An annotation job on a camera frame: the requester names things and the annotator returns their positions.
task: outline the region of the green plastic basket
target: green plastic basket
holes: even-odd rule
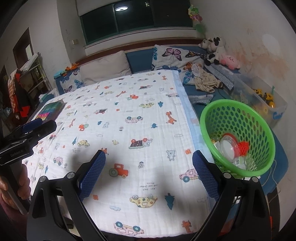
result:
[[[200,117],[200,128],[216,165],[235,178],[260,176],[271,167],[275,156],[275,142],[265,120],[249,106],[234,100],[217,100],[207,105]],[[233,133],[240,141],[248,141],[246,170],[229,162],[213,145],[224,133]]]

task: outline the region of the transparent storage bin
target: transparent storage bin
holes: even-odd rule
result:
[[[264,94],[271,93],[272,88],[257,76],[249,78],[243,74],[234,74],[234,79],[232,99],[252,107],[273,128],[286,111],[287,102],[274,90],[275,108],[266,104],[253,89],[261,89]]]

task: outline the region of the white blanket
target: white blanket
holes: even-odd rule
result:
[[[211,155],[178,72],[107,80],[49,103],[58,99],[67,104],[57,130],[23,160],[32,194],[40,176],[64,177],[101,149],[106,165],[83,202],[100,230],[137,238],[199,230],[210,207],[192,154]]]

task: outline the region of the cow plush toy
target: cow plush toy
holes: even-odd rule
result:
[[[198,46],[207,50],[207,59],[205,59],[205,65],[207,66],[212,63],[219,64],[219,59],[226,54],[224,40],[221,37],[205,39]]]

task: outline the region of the bolt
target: bolt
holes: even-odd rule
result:
[[[227,179],[231,178],[231,174],[229,172],[224,173],[223,176]]]
[[[252,181],[257,183],[259,181],[259,179],[257,177],[252,177]]]
[[[42,177],[39,178],[40,182],[44,182],[45,180],[46,180],[46,176],[42,176]]]
[[[75,173],[73,173],[73,172],[69,172],[67,174],[67,178],[73,178],[74,176],[75,176]]]

